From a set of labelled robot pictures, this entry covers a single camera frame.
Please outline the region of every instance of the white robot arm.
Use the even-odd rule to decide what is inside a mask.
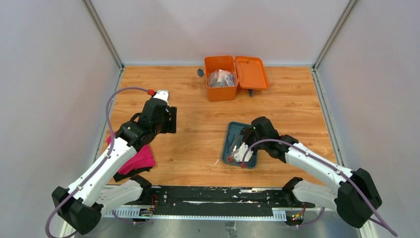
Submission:
[[[310,151],[297,139],[279,135],[266,117],[253,120],[251,125],[241,131],[241,146],[248,146],[241,156],[243,161],[251,150],[255,153],[262,149],[273,158],[303,169],[326,185],[320,186],[294,177],[283,187],[289,193],[289,203],[309,202],[329,208],[337,211],[346,223],[356,228],[361,228],[372,216],[373,210],[381,206],[382,200],[367,171],[353,171],[337,165]],[[352,183],[361,190],[362,196]]]
[[[176,132],[176,107],[168,105],[168,97],[168,91],[154,93],[145,102],[143,111],[116,132],[113,147],[110,145],[75,182],[67,188],[57,187],[52,193],[55,206],[61,206],[58,215],[80,234],[90,232],[104,214],[116,207],[149,199],[152,185],[141,176],[134,176],[106,192],[102,189],[119,168],[156,135]]]

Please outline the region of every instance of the wooden floor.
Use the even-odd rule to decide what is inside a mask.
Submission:
[[[228,102],[207,100],[205,80],[197,76],[197,69],[126,67],[121,88],[169,90],[169,104],[178,108],[177,133],[158,135],[150,144],[157,165],[150,172],[141,173],[143,177],[153,185],[281,187],[295,176],[320,183],[264,151],[259,152],[254,169],[226,165],[221,160],[216,163],[221,157],[228,123],[251,123],[260,116],[269,118],[279,134],[290,134],[335,162],[309,68],[266,67],[269,89],[256,91],[253,97],[242,89],[234,101]],[[134,113],[141,112],[148,98],[149,95],[137,90],[120,93],[111,117],[112,126],[118,129]]]

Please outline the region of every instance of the open orange box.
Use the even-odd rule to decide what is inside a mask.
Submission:
[[[207,98],[210,102],[230,101],[236,97],[236,90],[239,87],[250,90],[265,90],[269,87],[264,65],[260,58],[237,56],[209,56],[204,58],[205,70],[199,69],[197,74],[205,76],[207,86]],[[207,85],[207,77],[214,71],[222,69],[233,74],[234,86],[210,88]]]

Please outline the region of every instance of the teal tray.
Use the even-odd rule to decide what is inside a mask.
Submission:
[[[238,138],[232,147],[231,147],[231,144],[236,139],[236,137],[241,133],[241,130],[245,127],[251,127],[251,125],[232,121],[227,126],[226,139],[223,145],[223,153],[222,153],[222,161],[225,164],[240,167],[240,162],[235,163],[235,160],[233,162],[227,162],[226,158],[232,153],[233,147],[235,147],[235,145],[237,147],[240,146],[240,143],[242,142],[242,137]],[[252,169],[253,167],[255,167],[255,165],[257,165],[257,158],[258,158],[258,155],[256,152],[251,156],[250,161],[245,162],[246,168]]]

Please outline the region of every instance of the pink cloth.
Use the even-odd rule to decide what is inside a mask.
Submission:
[[[108,145],[111,143],[111,137],[106,139]],[[119,170],[119,174],[126,175],[132,170],[144,168],[144,167],[154,167],[156,165],[155,159],[153,158],[152,152],[148,145],[143,146],[143,148],[137,152],[131,159],[129,159]]]

